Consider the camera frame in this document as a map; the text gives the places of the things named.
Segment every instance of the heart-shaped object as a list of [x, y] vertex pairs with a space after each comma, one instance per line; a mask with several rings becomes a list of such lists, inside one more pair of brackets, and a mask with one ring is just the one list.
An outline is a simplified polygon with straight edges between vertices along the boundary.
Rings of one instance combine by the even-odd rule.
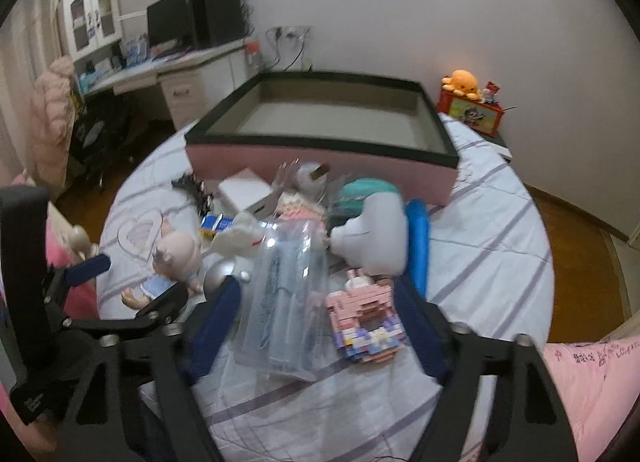
[[146, 263], [161, 226], [162, 214], [159, 211], [147, 211], [137, 219], [127, 220], [120, 226], [118, 243], [132, 257]]

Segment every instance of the orange octopus plush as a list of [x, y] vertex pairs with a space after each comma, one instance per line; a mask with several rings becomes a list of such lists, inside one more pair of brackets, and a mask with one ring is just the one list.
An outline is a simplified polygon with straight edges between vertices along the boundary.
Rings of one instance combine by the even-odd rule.
[[477, 101], [481, 98], [478, 81], [468, 70], [454, 70], [451, 76], [442, 78], [442, 88], [471, 101]]

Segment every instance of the round table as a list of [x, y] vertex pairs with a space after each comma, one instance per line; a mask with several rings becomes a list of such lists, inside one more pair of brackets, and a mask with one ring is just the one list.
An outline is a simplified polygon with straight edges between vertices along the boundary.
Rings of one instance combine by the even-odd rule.
[[[546, 342], [554, 271], [540, 214], [514, 171], [482, 137], [441, 115], [460, 154], [446, 207], [430, 207], [428, 299], [450, 321], [512, 339]], [[100, 239], [113, 262], [97, 280], [102, 318], [132, 317], [121, 290], [151, 274], [160, 221], [196, 233], [198, 216], [170, 181], [190, 169], [184, 131], [155, 150], [120, 188]], [[205, 255], [205, 266], [214, 261]], [[332, 274], [341, 283], [343, 273]], [[353, 365], [328, 343], [316, 382], [269, 377], [233, 361], [223, 346], [211, 374], [195, 387], [209, 430], [228, 462], [370, 461], [408, 458], [438, 400], [409, 347], [380, 365]], [[473, 458], [490, 412], [493, 380], [483, 378], [463, 459]], [[143, 397], [153, 405], [153, 389]]]

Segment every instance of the white wall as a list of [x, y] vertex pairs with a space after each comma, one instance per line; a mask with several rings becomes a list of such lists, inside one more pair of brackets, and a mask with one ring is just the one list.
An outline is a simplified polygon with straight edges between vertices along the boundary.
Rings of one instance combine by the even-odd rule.
[[501, 133], [524, 182], [627, 234], [640, 222], [640, 44], [613, 0], [248, 2], [259, 33], [311, 24], [316, 68], [412, 78], [434, 98], [456, 68], [497, 82], [518, 106]]

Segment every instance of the black monitor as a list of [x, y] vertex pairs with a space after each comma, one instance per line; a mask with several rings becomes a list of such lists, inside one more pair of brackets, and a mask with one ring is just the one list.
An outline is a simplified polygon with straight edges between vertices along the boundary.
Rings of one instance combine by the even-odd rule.
[[149, 47], [174, 38], [178, 47], [193, 45], [189, 0], [159, 0], [146, 8]]

